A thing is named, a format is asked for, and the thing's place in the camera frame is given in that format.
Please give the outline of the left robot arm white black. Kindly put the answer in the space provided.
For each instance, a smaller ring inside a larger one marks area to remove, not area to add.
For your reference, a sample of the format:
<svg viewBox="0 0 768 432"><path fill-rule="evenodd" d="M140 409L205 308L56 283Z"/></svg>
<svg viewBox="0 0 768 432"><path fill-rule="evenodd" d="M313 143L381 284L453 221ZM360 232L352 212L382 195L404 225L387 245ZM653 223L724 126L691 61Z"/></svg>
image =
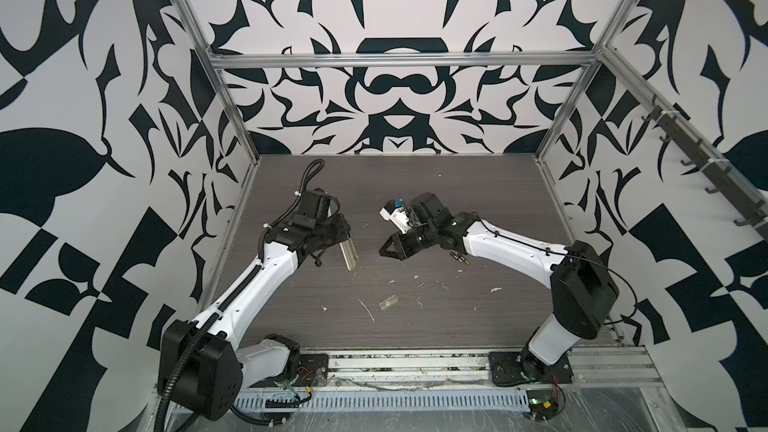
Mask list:
<svg viewBox="0 0 768 432"><path fill-rule="evenodd" d="M277 334L252 346L242 341L270 297L306 259L319 262L327 249L350 238L336 197L321 189L299 192L293 209L265 228L257 256L225 293L163 333L154 430L165 429L173 403L194 418L217 420L233 410L247 386L266 380L289 386L300 367L295 341Z"/></svg>

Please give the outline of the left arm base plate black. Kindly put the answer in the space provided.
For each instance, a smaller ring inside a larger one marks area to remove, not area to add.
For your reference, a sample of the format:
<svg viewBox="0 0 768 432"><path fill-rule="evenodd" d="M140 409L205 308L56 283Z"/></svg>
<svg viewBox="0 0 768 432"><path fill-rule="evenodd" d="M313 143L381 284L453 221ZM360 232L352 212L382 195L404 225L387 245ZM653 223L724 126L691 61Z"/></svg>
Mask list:
<svg viewBox="0 0 768 432"><path fill-rule="evenodd" d="M327 376L329 355L325 353L301 353L289 359L285 369L275 377L264 379L262 385L298 384L312 385Z"/></svg>

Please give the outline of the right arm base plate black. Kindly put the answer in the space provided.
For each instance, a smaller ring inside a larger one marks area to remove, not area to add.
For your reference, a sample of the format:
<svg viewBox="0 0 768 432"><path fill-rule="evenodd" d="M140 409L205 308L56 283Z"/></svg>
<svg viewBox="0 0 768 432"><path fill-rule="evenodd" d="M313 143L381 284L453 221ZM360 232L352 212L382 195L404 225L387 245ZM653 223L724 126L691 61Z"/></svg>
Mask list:
<svg viewBox="0 0 768 432"><path fill-rule="evenodd" d="M547 365L528 349L519 352L493 351L488 354L491 381L498 387L523 384L570 384L573 369L564 354L555 364Z"/></svg>

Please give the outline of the remote battery cover beige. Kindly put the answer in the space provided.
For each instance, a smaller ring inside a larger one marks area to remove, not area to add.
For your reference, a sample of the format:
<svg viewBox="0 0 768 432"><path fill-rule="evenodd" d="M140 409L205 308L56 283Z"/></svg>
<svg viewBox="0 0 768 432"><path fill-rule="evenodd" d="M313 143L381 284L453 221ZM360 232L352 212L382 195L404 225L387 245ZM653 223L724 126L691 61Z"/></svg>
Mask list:
<svg viewBox="0 0 768 432"><path fill-rule="evenodd" d="M391 309L393 306L399 303L399 296L392 295L379 303L379 308L382 312Z"/></svg>

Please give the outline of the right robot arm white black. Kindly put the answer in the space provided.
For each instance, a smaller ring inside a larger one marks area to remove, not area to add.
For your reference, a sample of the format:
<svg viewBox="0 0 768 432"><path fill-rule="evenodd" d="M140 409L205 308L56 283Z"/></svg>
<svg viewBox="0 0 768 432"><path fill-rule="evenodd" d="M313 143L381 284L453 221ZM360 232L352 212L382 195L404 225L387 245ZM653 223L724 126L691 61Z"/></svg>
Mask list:
<svg viewBox="0 0 768 432"><path fill-rule="evenodd" d="M489 354L491 380L498 387L570 382L569 351L599 335L620 295L592 246L539 241L500 229L476 212L453 214L429 192L409 204L390 200L379 214L397 228L380 248L382 257L404 261L438 246L458 261L487 259L545 286L551 314L517 354Z"/></svg>

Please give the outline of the white remote control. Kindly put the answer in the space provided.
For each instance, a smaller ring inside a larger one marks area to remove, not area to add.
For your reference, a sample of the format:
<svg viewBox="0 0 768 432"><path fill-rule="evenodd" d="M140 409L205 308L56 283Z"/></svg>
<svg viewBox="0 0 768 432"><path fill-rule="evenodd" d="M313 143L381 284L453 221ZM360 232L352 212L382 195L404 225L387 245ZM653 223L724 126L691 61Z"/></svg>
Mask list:
<svg viewBox="0 0 768 432"><path fill-rule="evenodd" d="M348 238L340 243L340 247L347 269L349 271L355 270L358 265L359 257L353 240Z"/></svg>

